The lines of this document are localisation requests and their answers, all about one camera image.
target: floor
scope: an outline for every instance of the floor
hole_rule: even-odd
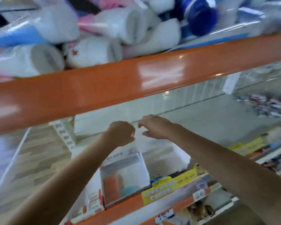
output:
[[[9,165],[25,132],[18,130],[0,136],[0,175]],[[32,127],[0,187],[0,225],[70,158],[70,151],[52,126]]]

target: forearm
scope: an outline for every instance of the forearm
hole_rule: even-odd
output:
[[[180,125],[174,125],[170,140],[265,222],[277,222],[272,215],[281,213],[281,177]]]
[[[59,224],[105,158],[116,148],[104,134],[50,178],[6,225]]]

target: blue bottle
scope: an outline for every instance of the blue bottle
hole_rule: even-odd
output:
[[[195,36],[208,34],[216,25],[218,16],[214,0],[176,0],[175,16],[188,21]]]

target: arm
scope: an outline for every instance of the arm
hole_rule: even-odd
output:
[[[148,129],[143,135],[168,139],[182,148],[266,224],[281,224],[281,177],[277,174],[165,118],[145,116],[141,126]]]
[[[6,225],[57,225],[101,163],[117,147],[131,143],[135,128],[123,121],[113,122],[77,157],[22,204]]]

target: person's right hand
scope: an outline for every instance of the person's right hand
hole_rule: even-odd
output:
[[[138,127],[144,126],[148,131],[143,132],[144,136],[152,137],[155,139],[169,139],[173,124],[169,120],[159,117],[157,115],[144,116],[138,123]]]

